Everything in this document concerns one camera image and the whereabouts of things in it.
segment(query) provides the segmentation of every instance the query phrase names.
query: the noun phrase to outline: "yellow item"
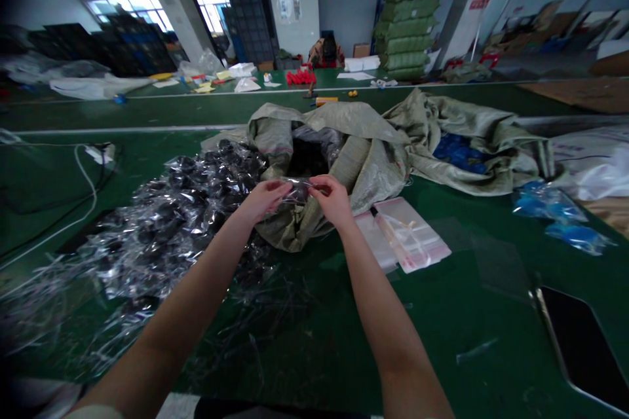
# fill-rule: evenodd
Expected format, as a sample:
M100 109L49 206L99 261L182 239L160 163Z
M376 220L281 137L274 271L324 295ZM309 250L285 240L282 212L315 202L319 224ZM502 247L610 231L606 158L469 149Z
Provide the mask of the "yellow item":
M150 75L149 79L162 81L162 80L169 79L170 77L172 77L172 74L170 72L164 72L160 74Z
M229 71L219 71L216 73L216 78L219 80L231 79L231 74Z
M210 93L213 92L215 88L212 88L212 82L205 82L204 84L199 85L198 88L195 88L193 92L196 93Z

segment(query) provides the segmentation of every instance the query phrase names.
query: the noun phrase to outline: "blue plastic-wrapped item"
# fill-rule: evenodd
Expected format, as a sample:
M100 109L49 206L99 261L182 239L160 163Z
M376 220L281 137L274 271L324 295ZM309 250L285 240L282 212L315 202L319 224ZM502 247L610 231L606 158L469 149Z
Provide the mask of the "blue plastic-wrapped item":
M555 221L587 221L579 207L561 190L542 181L534 181L515 192L513 212L521 216Z
M614 241L594 229L581 225L552 223L546 228L546 234L561 239L590 255L601 255L605 246L616 245Z
M469 137L451 133L442 134L432 156L439 160L445 160L462 170L481 175L487 173L487 166L483 162L491 158L490 155L470 148Z

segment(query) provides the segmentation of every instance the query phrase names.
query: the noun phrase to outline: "red object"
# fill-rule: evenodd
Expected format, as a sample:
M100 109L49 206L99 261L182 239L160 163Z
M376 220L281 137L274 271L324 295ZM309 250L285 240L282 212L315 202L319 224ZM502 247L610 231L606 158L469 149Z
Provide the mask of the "red object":
M306 72L306 71L297 71L296 74L292 72L288 72L286 74L286 82L289 85L310 85L311 83L316 83L316 77L314 72Z
M450 59L448 62L446 62L446 68L444 70L448 70L450 68L456 69L457 67L460 67L462 65L463 59Z
M484 10L489 5L489 0L472 0L470 10Z
M489 66L489 68L493 69L498 63L498 61L500 60L500 54L483 54L483 56L480 58L480 61L478 61L478 63L482 64L486 60L491 61L491 65Z

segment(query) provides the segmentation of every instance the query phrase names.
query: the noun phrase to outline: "hand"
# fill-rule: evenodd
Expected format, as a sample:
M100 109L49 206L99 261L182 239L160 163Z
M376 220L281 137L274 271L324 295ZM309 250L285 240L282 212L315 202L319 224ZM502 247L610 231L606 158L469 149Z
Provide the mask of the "hand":
M252 225L258 224L265 214L274 213L277 210L282 198L292 188L292 183L284 183L280 180L258 183L234 214L242 215Z
M310 182L314 186L308 188L308 192L316 198L323 214L336 229L354 222L347 189L336 178L327 174L318 175L310 178Z

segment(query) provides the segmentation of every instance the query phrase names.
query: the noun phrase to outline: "white cable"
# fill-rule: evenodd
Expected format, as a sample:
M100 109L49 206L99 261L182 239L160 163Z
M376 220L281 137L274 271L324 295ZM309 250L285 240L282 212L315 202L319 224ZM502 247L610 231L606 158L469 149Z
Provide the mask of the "white cable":
M63 231L65 231L66 229L71 228L72 226L82 223L83 221L85 221L85 219L87 219L87 217L92 214L92 211L94 211L94 208L96 207L96 203L98 201L98 197L96 196L96 188L94 188L94 184L92 183L92 181L90 180L89 176L87 175L87 172L85 172L85 169L83 168L83 165L81 164L81 161L79 160L79 147L81 145L77 145L74 148L74 159L77 161L77 165L79 166L79 169L81 170L81 173L83 174L83 177L85 177L85 179L87 180L87 183L90 185L90 188L92 189L92 195L94 197L94 199L92 200L92 207L87 211L87 213L85 213L85 216L83 216L80 219L77 219L76 221L74 221L73 223L70 223L68 226L61 228L60 230L58 230L57 232L55 232L54 234L51 234L50 236L48 236L47 238L45 238L43 241L40 241L38 244L35 244L33 247L31 247L30 249L28 249L25 252L22 252L21 254L19 254L17 257L15 257L14 259L10 260L9 262L5 263L3 266L0 266L0 270L4 270L6 267L8 267L9 265L11 265L12 263L15 263L16 261L20 260L22 257L24 257L24 255L27 255L29 253L31 253L32 251L34 251L35 249L37 249L38 247L40 247L41 245L47 243L50 239L53 239L54 237L57 237L59 234L61 234Z

